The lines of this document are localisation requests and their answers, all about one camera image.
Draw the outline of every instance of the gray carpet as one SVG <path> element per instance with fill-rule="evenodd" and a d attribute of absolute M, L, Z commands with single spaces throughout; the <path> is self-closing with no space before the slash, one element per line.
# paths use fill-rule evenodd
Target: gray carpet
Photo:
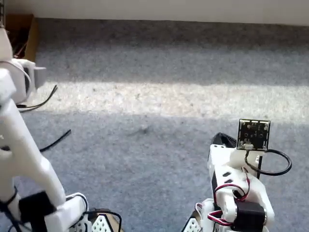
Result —
<path fill-rule="evenodd" d="M 292 170 L 261 180 L 276 213 L 271 232 L 308 231 L 309 28 L 40 19 L 37 63 L 48 83 L 23 114 L 67 192 L 123 217 L 126 232 L 180 232 L 211 197 L 211 137 L 239 118 L 272 121 L 270 146 Z M 268 156 L 263 167 L 284 168 Z M 21 186 L 24 195 L 34 185 Z"/>

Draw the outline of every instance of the white wall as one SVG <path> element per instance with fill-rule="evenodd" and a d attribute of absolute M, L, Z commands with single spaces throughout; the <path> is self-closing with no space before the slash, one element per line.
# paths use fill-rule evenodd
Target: white wall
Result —
<path fill-rule="evenodd" d="M 309 0 L 6 0 L 43 18 L 142 19 L 309 26 Z"/>

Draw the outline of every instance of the white perforated bracket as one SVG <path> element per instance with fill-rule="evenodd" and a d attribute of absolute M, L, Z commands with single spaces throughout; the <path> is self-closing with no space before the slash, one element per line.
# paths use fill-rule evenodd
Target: white perforated bracket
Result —
<path fill-rule="evenodd" d="M 200 232 L 201 227 L 195 218 L 190 218 L 183 232 Z"/>
<path fill-rule="evenodd" d="M 92 225 L 92 232 L 113 232 L 105 216 L 100 215 Z"/>

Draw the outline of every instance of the circuit board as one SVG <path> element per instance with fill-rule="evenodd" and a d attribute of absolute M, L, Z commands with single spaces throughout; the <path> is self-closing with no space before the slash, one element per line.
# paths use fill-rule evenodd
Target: circuit board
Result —
<path fill-rule="evenodd" d="M 237 139 L 238 150 L 268 149 L 270 121 L 240 119 Z"/>

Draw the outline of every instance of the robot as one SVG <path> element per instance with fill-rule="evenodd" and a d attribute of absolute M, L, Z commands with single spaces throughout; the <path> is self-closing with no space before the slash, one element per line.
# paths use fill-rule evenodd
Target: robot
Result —
<path fill-rule="evenodd" d="M 34 62 L 14 59 L 4 28 L 0 0 L 0 212 L 17 232 L 120 232 L 121 217 L 106 209 L 90 210 L 81 193 L 66 196 L 51 165 L 41 155 L 16 104 L 42 85 Z M 21 199 L 13 177 L 26 176 L 44 191 Z M 108 215 L 119 217 L 115 226 Z"/>
<path fill-rule="evenodd" d="M 122 231 L 117 213 L 89 210 L 87 199 L 81 193 L 66 196 L 51 163 L 41 155 L 13 100 L 20 91 L 14 80 L 28 76 L 32 83 L 36 66 L 30 61 L 13 59 L 3 19 L 0 18 L 0 211 L 12 222 L 10 229 L 17 232 Z M 275 215 L 259 175 L 281 175 L 292 167 L 287 155 L 268 149 L 269 132 L 270 121 L 241 119 L 236 140 L 222 133 L 214 137 L 208 157 L 213 199 L 196 204 L 183 232 L 269 231 Z M 262 157 L 266 153 L 284 157 L 287 168 L 276 173 L 262 171 Z M 15 176 L 33 179 L 44 191 L 21 198 L 14 187 Z M 117 230 L 106 214 L 120 218 Z"/>
<path fill-rule="evenodd" d="M 261 174 L 278 176 L 290 171 L 291 159 L 268 149 L 270 121 L 240 119 L 237 139 L 217 134 L 210 145 L 208 170 L 213 199 L 196 203 L 182 232 L 268 232 L 275 214 Z M 285 158 L 279 172 L 261 170 L 262 158 L 274 153 Z"/>

